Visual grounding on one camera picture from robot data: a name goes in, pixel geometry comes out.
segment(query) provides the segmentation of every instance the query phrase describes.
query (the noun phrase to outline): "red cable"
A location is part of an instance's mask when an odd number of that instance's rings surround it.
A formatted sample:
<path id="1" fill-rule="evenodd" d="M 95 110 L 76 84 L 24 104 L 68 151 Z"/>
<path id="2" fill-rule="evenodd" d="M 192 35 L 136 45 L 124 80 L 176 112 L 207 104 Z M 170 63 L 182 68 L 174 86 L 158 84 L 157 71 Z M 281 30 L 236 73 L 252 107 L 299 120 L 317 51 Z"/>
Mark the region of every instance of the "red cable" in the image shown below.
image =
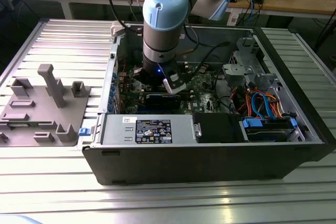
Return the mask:
<path id="1" fill-rule="evenodd" d="M 240 106 L 238 110 L 241 110 L 245 105 L 246 105 L 246 103 L 244 103 L 242 106 Z"/>

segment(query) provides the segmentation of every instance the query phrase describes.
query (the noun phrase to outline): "gray plastic part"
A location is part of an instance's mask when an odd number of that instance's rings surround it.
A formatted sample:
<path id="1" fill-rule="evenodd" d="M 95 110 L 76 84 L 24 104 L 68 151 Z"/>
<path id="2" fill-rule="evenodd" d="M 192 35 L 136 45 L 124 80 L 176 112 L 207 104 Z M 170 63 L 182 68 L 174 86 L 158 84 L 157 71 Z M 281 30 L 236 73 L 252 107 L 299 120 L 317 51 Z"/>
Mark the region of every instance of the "gray plastic part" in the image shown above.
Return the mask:
<path id="1" fill-rule="evenodd" d="M 38 126 L 41 130 L 55 130 L 57 128 L 57 123 L 55 121 L 49 123 L 39 123 Z"/>
<path id="2" fill-rule="evenodd" d="M 55 80 L 56 80 L 58 88 L 61 90 L 62 95 L 64 95 L 65 88 L 63 86 L 62 80 L 59 78 L 55 78 Z M 48 95 L 51 96 L 51 93 L 49 92 L 48 87 L 46 87 L 46 90 L 47 90 Z"/>
<path id="3" fill-rule="evenodd" d="M 67 127 L 72 125 L 75 132 L 78 132 L 83 120 L 85 108 L 90 94 L 90 87 L 86 86 L 86 96 L 83 98 L 75 98 L 72 94 L 71 86 L 64 86 L 64 100 L 66 106 L 57 108 L 52 97 L 50 97 L 43 86 L 34 86 L 33 89 L 27 89 L 29 99 L 34 100 L 35 106 L 30 108 L 12 108 L 10 103 L 18 99 L 26 100 L 27 97 L 17 97 L 12 95 L 3 112 L 0 114 L 0 119 L 4 114 L 28 114 L 28 121 L 0 121 L 0 132 L 4 132 L 10 141 L 3 144 L 0 141 L 0 147 L 3 146 L 74 146 L 77 144 L 75 138 L 71 142 L 61 142 L 56 135 L 55 124 L 62 124 Z M 35 132 L 45 131 L 50 132 L 54 142 L 36 142 L 34 140 Z"/>
<path id="4" fill-rule="evenodd" d="M 71 90 L 73 93 L 73 97 L 85 97 L 86 89 L 84 82 L 82 81 L 74 81 L 71 86 Z"/>
<path id="5" fill-rule="evenodd" d="M 10 87 L 16 96 L 27 97 L 28 94 L 26 89 L 31 89 L 33 86 L 30 84 L 28 79 L 25 78 L 16 78 L 13 84 Z"/>
<path id="6" fill-rule="evenodd" d="M 55 141 L 53 135 L 50 132 L 35 132 L 33 136 L 36 142 L 53 142 Z"/>
<path id="7" fill-rule="evenodd" d="M 53 75 L 54 67 L 51 64 L 41 64 L 37 69 L 37 73 L 42 76 L 47 83 L 49 93 L 54 99 L 58 108 L 65 106 L 65 100 L 63 99 L 61 88 L 57 85 L 55 77 Z"/>
<path id="8" fill-rule="evenodd" d="M 8 123 L 0 123 L 1 131 L 11 131 L 12 128 L 8 125 Z"/>
<path id="9" fill-rule="evenodd" d="M 68 125 L 67 131 L 63 129 L 63 126 L 59 124 L 56 129 L 56 135 L 61 140 L 61 142 L 71 142 L 78 138 L 77 133 L 71 124 Z"/>
<path id="10" fill-rule="evenodd" d="M 4 114 L 1 117 L 2 120 L 9 120 L 9 121 L 26 121 L 29 119 L 28 114 L 15 114 L 15 113 L 8 113 Z"/>
<path id="11" fill-rule="evenodd" d="M 0 132 L 0 140 L 3 143 L 7 143 L 8 137 L 3 132 Z"/>
<path id="12" fill-rule="evenodd" d="M 33 100 L 17 100 L 12 101 L 9 106 L 12 108 L 28 108 L 28 107 L 34 107 L 35 102 Z"/>

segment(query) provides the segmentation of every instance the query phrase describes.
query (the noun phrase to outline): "warning label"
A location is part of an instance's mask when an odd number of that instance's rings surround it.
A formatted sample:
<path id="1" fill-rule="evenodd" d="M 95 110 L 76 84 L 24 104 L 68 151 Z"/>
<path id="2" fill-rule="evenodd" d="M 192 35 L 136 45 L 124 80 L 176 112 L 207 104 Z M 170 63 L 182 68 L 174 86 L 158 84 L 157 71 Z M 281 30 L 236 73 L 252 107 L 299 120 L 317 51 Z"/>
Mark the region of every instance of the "warning label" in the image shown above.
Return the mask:
<path id="1" fill-rule="evenodd" d="M 170 120 L 137 120 L 136 143 L 171 144 L 172 130 Z"/>

